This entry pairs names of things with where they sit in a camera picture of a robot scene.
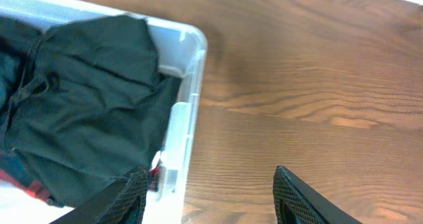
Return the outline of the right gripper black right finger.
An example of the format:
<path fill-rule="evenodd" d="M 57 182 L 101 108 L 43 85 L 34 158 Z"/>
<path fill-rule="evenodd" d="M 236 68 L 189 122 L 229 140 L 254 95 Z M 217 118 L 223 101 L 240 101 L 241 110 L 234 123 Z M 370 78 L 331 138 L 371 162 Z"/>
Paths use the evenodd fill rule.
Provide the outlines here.
<path fill-rule="evenodd" d="M 284 166 L 276 167 L 273 197 L 278 224 L 360 224 Z"/>

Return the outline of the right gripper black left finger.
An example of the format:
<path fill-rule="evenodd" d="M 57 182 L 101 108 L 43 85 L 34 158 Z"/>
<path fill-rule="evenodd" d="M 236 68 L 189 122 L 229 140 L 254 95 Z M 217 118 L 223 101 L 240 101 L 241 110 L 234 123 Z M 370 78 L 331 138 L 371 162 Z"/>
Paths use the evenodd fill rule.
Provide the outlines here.
<path fill-rule="evenodd" d="M 135 167 L 52 224 L 141 224 L 148 188 L 148 168 Z"/>

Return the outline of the black garment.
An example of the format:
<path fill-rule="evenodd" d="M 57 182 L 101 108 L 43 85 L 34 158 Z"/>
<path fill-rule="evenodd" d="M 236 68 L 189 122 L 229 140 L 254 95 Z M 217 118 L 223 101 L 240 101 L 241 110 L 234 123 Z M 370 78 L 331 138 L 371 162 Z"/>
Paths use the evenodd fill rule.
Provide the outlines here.
<path fill-rule="evenodd" d="M 42 30 L 1 119 L 1 155 L 79 166 L 113 155 L 153 160 L 180 84 L 159 71 L 144 19 L 100 17 Z"/>

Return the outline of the red plaid flannel shirt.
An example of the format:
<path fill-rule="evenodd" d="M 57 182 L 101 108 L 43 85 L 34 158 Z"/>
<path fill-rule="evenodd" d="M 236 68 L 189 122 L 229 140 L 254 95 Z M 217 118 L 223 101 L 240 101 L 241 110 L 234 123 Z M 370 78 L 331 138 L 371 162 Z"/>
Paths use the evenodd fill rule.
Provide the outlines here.
<path fill-rule="evenodd" d="M 48 205 L 77 207 L 136 166 L 149 168 L 151 160 L 113 155 L 79 166 L 33 154 L 1 155 L 1 180 Z"/>

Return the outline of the dark navy garment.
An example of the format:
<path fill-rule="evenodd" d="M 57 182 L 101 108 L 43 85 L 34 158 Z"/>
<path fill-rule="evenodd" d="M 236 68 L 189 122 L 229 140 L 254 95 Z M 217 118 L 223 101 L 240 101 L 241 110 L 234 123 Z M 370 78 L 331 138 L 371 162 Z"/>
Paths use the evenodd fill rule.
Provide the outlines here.
<path fill-rule="evenodd" d="M 42 31 L 23 21 L 1 17 L 1 119 L 22 80 L 28 54 Z"/>

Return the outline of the clear plastic storage container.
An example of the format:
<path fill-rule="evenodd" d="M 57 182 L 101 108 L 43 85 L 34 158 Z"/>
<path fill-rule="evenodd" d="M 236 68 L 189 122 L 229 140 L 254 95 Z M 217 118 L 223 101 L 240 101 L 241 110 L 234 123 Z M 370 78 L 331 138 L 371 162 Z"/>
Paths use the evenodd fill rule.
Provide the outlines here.
<path fill-rule="evenodd" d="M 121 15 L 123 11 L 79 0 L 1 0 L 1 15 L 46 30 L 74 20 Z M 198 28 L 147 16 L 161 73 L 182 79 L 170 114 L 158 190 L 147 193 L 144 223 L 180 223 L 194 141 L 208 43 Z"/>

